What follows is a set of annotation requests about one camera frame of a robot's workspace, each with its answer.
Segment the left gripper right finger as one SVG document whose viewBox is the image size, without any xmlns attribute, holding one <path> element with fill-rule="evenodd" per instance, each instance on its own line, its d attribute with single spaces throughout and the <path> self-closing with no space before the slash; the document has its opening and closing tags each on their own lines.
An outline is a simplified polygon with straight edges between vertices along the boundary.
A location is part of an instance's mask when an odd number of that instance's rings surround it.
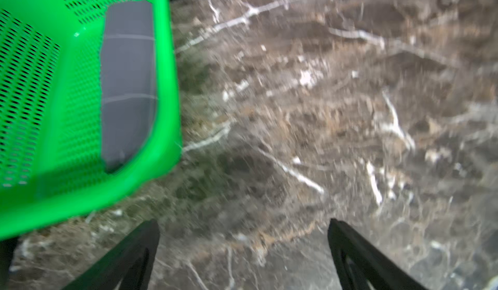
<svg viewBox="0 0 498 290">
<path fill-rule="evenodd" d="M 328 243 L 342 289 L 424 289 L 344 221 L 331 219 Z"/>
</svg>

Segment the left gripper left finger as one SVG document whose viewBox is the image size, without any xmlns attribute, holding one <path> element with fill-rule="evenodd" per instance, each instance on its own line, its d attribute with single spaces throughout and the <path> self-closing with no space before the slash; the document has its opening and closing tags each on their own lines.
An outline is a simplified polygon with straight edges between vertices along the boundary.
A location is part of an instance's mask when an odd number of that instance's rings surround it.
<svg viewBox="0 0 498 290">
<path fill-rule="evenodd" d="M 144 221 L 66 289 L 147 289 L 160 239 L 156 220 Z"/>
</svg>

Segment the grey grid pillowcase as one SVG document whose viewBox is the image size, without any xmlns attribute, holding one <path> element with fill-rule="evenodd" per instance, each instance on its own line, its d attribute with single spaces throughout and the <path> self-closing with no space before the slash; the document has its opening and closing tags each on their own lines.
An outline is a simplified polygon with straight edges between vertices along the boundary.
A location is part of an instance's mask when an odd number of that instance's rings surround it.
<svg viewBox="0 0 498 290">
<path fill-rule="evenodd" d="M 157 107 L 153 7 L 109 6 L 101 58 L 101 155 L 108 173 L 130 162 L 148 139 Z"/>
</svg>

